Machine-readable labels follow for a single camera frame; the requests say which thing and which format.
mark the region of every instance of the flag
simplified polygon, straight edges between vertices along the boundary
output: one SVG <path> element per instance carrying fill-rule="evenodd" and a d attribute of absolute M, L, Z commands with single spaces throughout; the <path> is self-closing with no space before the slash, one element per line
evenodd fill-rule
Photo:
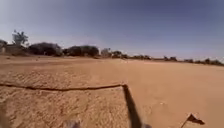
<path fill-rule="evenodd" d="M 197 123 L 197 124 L 200 124 L 200 125 L 204 125 L 205 124 L 202 120 L 197 119 L 192 114 L 187 118 L 187 121 L 191 121 L 193 123 Z"/>

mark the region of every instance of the bush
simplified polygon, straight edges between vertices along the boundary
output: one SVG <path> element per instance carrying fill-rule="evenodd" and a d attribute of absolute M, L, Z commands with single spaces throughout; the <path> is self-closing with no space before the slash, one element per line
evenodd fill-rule
<path fill-rule="evenodd" d="M 121 51 L 113 51 L 112 52 L 112 58 L 121 58 L 122 52 Z"/>
<path fill-rule="evenodd" d="M 64 55 L 68 55 L 68 49 L 67 48 L 63 49 L 62 52 L 63 52 Z"/>
<path fill-rule="evenodd" d="M 30 53 L 35 55 L 61 56 L 62 49 L 57 44 L 53 43 L 37 43 L 28 47 Z"/>
<path fill-rule="evenodd" d="M 70 56 L 83 56 L 81 47 L 72 46 L 72 47 L 68 48 L 68 55 L 70 55 Z"/>
<path fill-rule="evenodd" d="M 163 58 L 164 58 L 165 61 L 169 61 L 168 57 L 164 56 Z"/>
<path fill-rule="evenodd" d="M 84 46 L 81 46 L 81 51 L 82 51 L 82 54 L 92 56 L 92 57 L 99 55 L 99 49 L 96 46 L 84 45 Z"/>
<path fill-rule="evenodd" d="M 200 60 L 196 60 L 194 63 L 196 63 L 196 64 L 203 64 L 203 62 L 200 61 Z"/>
<path fill-rule="evenodd" d="M 6 53 L 13 56 L 27 56 L 27 48 L 22 45 L 9 44 L 6 45 Z"/>
<path fill-rule="evenodd" d="M 104 58 L 108 58 L 108 57 L 111 57 L 111 51 L 110 51 L 110 48 L 104 48 L 101 50 L 101 56 L 104 57 Z"/>
<path fill-rule="evenodd" d="M 72 46 L 67 50 L 70 56 L 97 56 L 99 55 L 99 49 L 96 46 Z"/>
<path fill-rule="evenodd" d="M 128 59 L 129 56 L 128 56 L 127 54 L 122 54 L 122 55 L 121 55 L 121 58 L 122 58 L 122 59 Z"/>
<path fill-rule="evenodd" d="M 176 57 L 170 57 L 170 61 L 177 61 L 177 58 Z"/>
<path fill-rule="evenodd" d="M 219 65 L 219 66 L 223 66 L 223 65 L 224 65 L 224 64 L 221 63 L 219 60 L 212 60 L 212 61 L 210 62 L 210 64 L 212 64 L 212 65 Z"/>
<path fill-rule="evenodd" d="M 193 60 L 193 59 L 185 59 L 184 62 L 187 62 L 187 63 L 194 63 L 194 60 Z"/>
<path fill-rule="evenodd" d="M 204 64 L 211 64 L 211 60 L 209 58 L 205 59 Z"/>

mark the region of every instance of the sky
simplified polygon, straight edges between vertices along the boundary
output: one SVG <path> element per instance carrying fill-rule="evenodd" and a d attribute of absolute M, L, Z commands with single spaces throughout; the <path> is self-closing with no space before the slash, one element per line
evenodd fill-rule
<path fill-rule="evenodd" d="M 223 0 L 0 0 L 0 39 L 223 61 Z"/>

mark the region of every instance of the sandy ground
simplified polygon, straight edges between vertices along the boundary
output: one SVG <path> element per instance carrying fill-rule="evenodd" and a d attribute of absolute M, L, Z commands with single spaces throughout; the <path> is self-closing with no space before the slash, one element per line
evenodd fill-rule
<path fill-rule="evenodd" d="M 126 84 L 141 122 L 151 128 L 180 128 L 191 113 L 205 125 L 187 123 L 184 128 L 224 126 L 223 67 L 3 57 L 0 84 L 58 89 Z M 81 128 L 128 128 L 135 118 L 124 93 L 122 87 L 61 92 L 1 86 L 0 105 L 12 128 L 65 128 L 69 121 L 79 121 Z"/>

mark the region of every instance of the treeline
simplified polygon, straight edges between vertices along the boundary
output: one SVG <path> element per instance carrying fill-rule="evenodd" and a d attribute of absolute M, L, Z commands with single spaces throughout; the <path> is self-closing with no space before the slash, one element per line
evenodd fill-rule
<path fill-rule="evenodd" d="M 130 56 L 121 51 L 112 51 L 110 48 L 105 48 L 99 50 L 97 46 L 82 45 L 82 46 L 72 46 L 69 48 L 62 49 L 58 44 L 41 42 L 32 44 L 26 48 L 26 52 L 34 55 L 47 55 L 47 56 L 88 56 L 88 57 L 98 57 L 98 58 L 120 58 L 120 59 L 135 59 L 135 60 L 153 60 L 153 61 L 168 61 L 168 62 L 184 62 L 184 63 L 194 63 L 194 64 L 204 64 L 204 65 L 218 65 L 224 66 L 219 60 L 193 60 L 185 59 L 178 60 L 175 56 L 163 58 L 153 58 L 148 55 L 133 55 Z"/>
<path fill-rule="evenodd" d="M 99 49 L 96 46 L 83 45 L 72 46 L 67 49 L 62 49 L 59 45 L 54 43 L 36 43 L 28 47 L 28 51 L 35 55 L 48 55 L 48 56 L 97 56 Z"/>
<path fill-rule="evenodd" d="M 206 65 L 218 65 L 224 66 L 219 60 L 193 60 L 185 59 L 178 60 L 175 56 L 163 58 L 153 58 L 148 55 L 134 55 L 129 56 L 128 54 L 122 53 L 118 50 L 111 50 L 110 48 L 104 48 L 101 51 L 96 46 L 82 45 L 82 46 L 72 46 L 69 48 L 62 49 L 56 43 L 41 42 L 29 45 L 26 43 L 28 41 L 28 36 L 25 33 L 14 31 L 12 34 L 13 41 L 12 44 L 8 44 L 4 40 L 0 40 L 0 53 L 9 53 L 11 55 L 47 55 L 47 56 L 89 56 L 98 58 L 121 58 L 121 59 L 136 59 L 136 60 L 154 60 L 154 61 L 171 61 L 171 62 L 185 62 L 185 63 L 195 63 L 195 64 L 206 64 Z"/>

